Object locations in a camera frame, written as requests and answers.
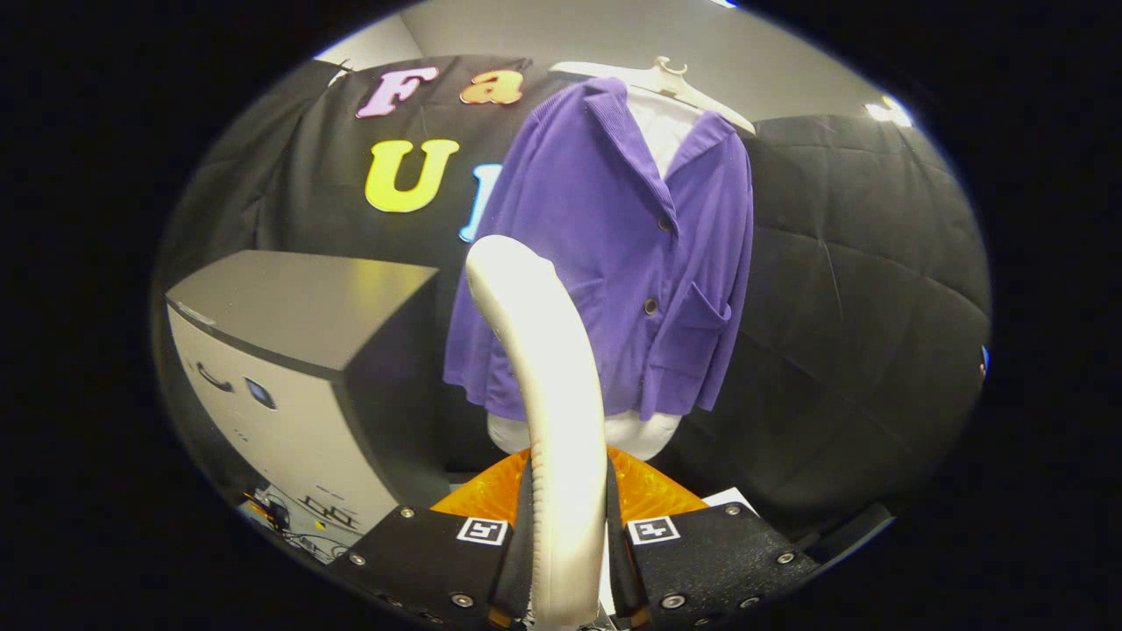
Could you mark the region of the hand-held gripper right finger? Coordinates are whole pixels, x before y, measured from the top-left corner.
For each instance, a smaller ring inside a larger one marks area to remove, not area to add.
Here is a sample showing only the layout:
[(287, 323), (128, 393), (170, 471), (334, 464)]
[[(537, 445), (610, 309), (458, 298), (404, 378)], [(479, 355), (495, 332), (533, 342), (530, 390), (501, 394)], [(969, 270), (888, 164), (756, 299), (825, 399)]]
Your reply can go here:
[(633, 630), (732, 627), (820, 564), (741, 500), (710, 504), (610, 448), (607, 576), (613, 620)]

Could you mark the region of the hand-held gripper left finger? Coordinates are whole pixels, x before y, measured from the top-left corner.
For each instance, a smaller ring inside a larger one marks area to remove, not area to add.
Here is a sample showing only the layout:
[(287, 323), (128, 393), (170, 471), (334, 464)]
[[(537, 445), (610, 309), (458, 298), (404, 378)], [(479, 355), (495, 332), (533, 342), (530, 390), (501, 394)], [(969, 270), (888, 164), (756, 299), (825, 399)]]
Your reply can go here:
[(493, 464), (433, 507), (393, 507), (330, 576), (425, 630), (526, 630), (528, 455)]

